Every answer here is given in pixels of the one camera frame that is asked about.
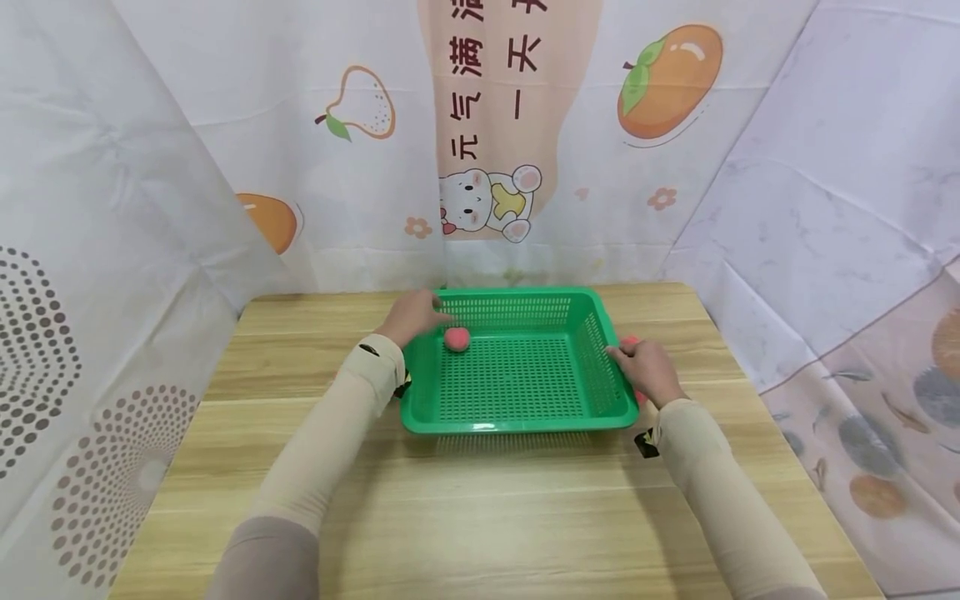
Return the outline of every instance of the wooden table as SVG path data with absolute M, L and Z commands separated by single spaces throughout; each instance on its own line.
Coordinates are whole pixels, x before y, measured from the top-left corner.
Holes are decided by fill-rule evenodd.
M 618 332 L 667 346 L 829 597 L 881 598 L 694 293 L 597 291 Z M 202 597 L 275 456 L 394 297 L 247 307 L 111 598 Z M 426 439 L 404 431 L 394 403 L 324 523 L 324 599 L 729 597 L 662 461 L 633 444 L 645 424 Z

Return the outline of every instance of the white curtain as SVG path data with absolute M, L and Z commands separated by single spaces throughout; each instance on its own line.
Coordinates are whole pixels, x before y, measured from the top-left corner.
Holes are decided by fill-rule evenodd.
M 816 5 L 0 5 L 5 589 L 106 595 L 250 298 L 658 276 L 885 589 L 960 586 L 960 14 Z
M 885 593 L 960 590 L 952 0 L 823 0 L 664 264 Z

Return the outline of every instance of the brown dot pattern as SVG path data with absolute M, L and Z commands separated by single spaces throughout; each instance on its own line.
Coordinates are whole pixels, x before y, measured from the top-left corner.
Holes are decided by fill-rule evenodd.
M 60 416 L 81 368 L 39 261 L 0 246 L 0 482 Z
M 156 480 L 170 465 L 197 409 L 177 386 L 148 387 L 103 409 L 77 441 L 56 485 L 50 531 L 60 566 L 95 588 L 112 586 Z

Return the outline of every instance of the person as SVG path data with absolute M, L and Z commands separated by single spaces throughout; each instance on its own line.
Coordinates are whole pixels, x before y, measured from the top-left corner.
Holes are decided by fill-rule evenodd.
M 401 349 L 450 320 L 440 308 L 428 290 L 407 293 L 383 325 L 349 353 L 270 468 L 250 515 L 233 532 L 207 600 L 319 598 L 319 535 L 327 505 L 369 427 L 405 380 Z M 700 522 L 732 596 L 826 598 L 804 556 L 734 460 L 716 421 L 687 397 L 663 347 L 644 341 L 607 352 L 660 411 L 654 445 Z

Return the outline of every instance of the green plastic basket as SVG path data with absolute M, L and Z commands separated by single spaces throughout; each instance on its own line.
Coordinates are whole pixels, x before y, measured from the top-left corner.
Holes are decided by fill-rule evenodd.
M 604 348 L 616 336 L 587 288 L 440 290 L 451 327 L 470 346 L 451 352 L 446 327 L 404 350 L 411 385 L 400 402 L 414 433 L 614 429 L 636 421 L 627 383 Z

